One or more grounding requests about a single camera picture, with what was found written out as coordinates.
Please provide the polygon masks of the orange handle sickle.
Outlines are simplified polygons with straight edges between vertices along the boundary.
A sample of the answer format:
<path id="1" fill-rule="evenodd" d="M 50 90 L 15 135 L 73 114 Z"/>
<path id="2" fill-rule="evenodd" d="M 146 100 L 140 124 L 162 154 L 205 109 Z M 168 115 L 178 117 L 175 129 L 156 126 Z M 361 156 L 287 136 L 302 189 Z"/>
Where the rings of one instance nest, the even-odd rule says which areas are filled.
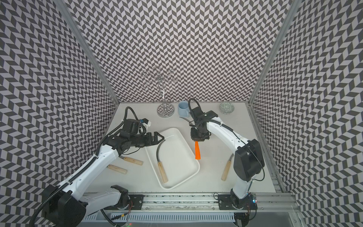
<path id="1" fill-rule="evenodd" d="M 200 148 L 199 148 L 199 142 L 198 141 L 195 141 L 195 159 L 196 160 L 201 159 Z"/>

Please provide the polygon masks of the white rectangular storage tray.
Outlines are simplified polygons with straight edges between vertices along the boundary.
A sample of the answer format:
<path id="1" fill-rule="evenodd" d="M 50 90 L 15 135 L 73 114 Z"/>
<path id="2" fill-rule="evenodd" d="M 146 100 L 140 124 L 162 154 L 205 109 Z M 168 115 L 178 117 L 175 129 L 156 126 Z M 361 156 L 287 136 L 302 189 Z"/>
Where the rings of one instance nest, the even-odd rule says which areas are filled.
<path id="1" fill-rule="evenodd" d="M 160 187 L 170 191 L 196 176 L 200 171 L 200 163 L 177 128 L 169 128 L 160 134 L 164 136 L 165 142 L 160 148 L 159 157 L 168 178 L 167 183 L 162 181 L 157 164 L 158 145 L 146 147 L 146 154 Z"/>

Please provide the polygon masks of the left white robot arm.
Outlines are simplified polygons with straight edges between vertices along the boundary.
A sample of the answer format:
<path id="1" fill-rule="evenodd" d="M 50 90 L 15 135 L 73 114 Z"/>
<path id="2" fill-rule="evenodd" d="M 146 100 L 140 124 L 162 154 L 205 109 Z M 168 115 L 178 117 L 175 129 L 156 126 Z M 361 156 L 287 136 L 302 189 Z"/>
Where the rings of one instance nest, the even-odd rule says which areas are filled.
<path id="1" fill-rule="evenodd" d="M 35 226 L 39 214 L 58 227 L 76 227 L 85 216 L 107 207 L 130 209 L 128 190 L 113 185 L 93 196 L 84 193 L 94 180 L 113 161 L 131 147 L 144 148 L 160 144 L 164 137 L 158 132 L 147 132 L 147 119 L 123 120 L 98 145 L 95 154 L 77 171 L 57 186 L 48 186 L 42 192 L 42 203 L 34 211 L 29 225 Z"/>

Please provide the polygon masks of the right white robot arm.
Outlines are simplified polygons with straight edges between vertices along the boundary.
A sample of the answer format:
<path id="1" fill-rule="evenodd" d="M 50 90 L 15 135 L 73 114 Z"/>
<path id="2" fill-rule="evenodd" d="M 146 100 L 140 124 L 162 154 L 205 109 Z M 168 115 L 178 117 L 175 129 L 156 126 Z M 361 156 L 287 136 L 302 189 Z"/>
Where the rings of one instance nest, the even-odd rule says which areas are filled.
<path id="1" fill-rule="evenodd" d="M 250 187 L 256 175 L 264 170 L 265 162 L 260 143 L 249 140 L 223 123 L 213 111 L 203 112 L 196 107 L 190 111 L 194 123 L 191 124 L 193 141 L 205 141 L 213 134 L 217 136 L 233 154 L 233 169 L 237 175 L 235 185 L 230 192 L 230 201 L 234 208 L 250 208 L 254 202 Z"/>

